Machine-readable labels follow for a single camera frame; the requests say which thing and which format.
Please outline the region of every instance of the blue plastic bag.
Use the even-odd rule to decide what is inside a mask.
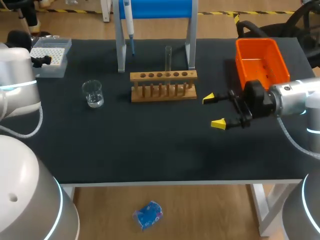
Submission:
[[[133,218],[136,219],[141,229],[145,230],[159,221],[163,215],[161,206],[155,201],[151,201],[147,206],[135,211]]]

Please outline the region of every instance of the floor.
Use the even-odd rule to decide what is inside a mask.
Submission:
[[[101,11],[99,0],[78,5],[55,1],[50,9]],[[199,0],[200,12],[291,11],[300,0]],[[258,26],[283,23],[289,14],[242,14]],[[100,14],[38,13],[43,31],[74,39],[114,39],[111,23]],[[136,39],[183,39],[186,19],[135,20]],[[0,12],[0,42],[20,29],[14,12]],[[234,19],[227,15],[200,15],[198,38],[236,38]],[[149,201],[162,206],[164,217],[142,232],[132,214]],[[246,185],[134,186],[78,188],[74,202],[80,216],[80,240],[260,240],[251,192]],[[270,240],[282,240],[279,230]]]

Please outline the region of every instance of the black tabletop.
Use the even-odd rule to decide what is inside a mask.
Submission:
[[[292,80],[313,77],[294,38],[276,39]],[[236,117],[228,101],[202,105],[209,93],[237,83],[235,39],[198,39],[197,100],[131,103],[130,72],[163,71],[165,46],[172,46],[172,70],[186,70],[182,40],[137,40],[127,48],[125,73],[117,73],[113,40],[73,40],[64,78],[41,78],[38,88],[44,121],[23,140],[62,184],[144,181],[301,179],[320,162],[296,150],[274,117],[250,128],[210,128],[212,120]],[[89,109],[81,86],[102,83],[104,105]],[[31,132],[38,113],[2,124]],[[284,123],[307,147],[306,116]]]

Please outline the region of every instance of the test tube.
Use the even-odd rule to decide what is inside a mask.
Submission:
[[[166,46],[165,47],[165,66],[164,66],[164,71],[166,72],[171,71],[171,54],[172,54],[171,46]]]

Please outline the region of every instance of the cable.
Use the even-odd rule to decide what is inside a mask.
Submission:
[[[8,100],[7,100],[7,96],[6,96],[6,92],[3,91],[2,89],[0,89],[0,92],[2,93],[2,98],[3,98],[3,101],[4,101],[4,106],[3,106],[3,109],[2,109],[2,114],[0,116],[0,122],[2,119],[5,118],[5,115],[7,114],[7,110],[8,110]],[[42,106],[40,106],[39,108],[39,122],[38,122],[38,125],[36,126],[35,130],[29,134],[20,134],[18,132],[15,132],[5,126],[1,126],[0,125],[0,130],[2,131],[5,131],[17,138],[21,138],[21,139],[28,139],[28,138],[31,138],[32,136],[34,136],[40,129],[41,125],[42,125],[42,122],[44,120],[44,112],[42,110]]]
[[[295,148],[297,148],[300,152],[303,152],[304,154],[307,154],[315,159],[320,160],[320,154],[319,153],[314,153],[312,151],[308,151],[306,149],[304,149],[303,147],[299,146],[295,140],[293,140],[293,138],[290,136],[289,132],[287,131],[284,123],[282,122],[280,117],[277,117],[277,120],[279,122],[279,125],[284,133],[284,135],[289,139],[290,143],[292,143],[293,146],[295,146]]]
[[[33,132],[29,133],[29,134],[21,134],[21,133],[15,132],[15,131],[13,131],[13,130],[5,127],[5,126],[1,126],[1,125],[0,125],[0,130],[5,131],[5,132],[17,137],[17,138],[21,138],[21,139],[31,138],[32,136],[34,136],[39,131],[39,129],[40,129],[41,125],[42,125],[42,122],[44,120],[44,112],[42,110],[42,106],[40,106],[39,114],[40,114],[39,123],[36,126],[35,130]]]

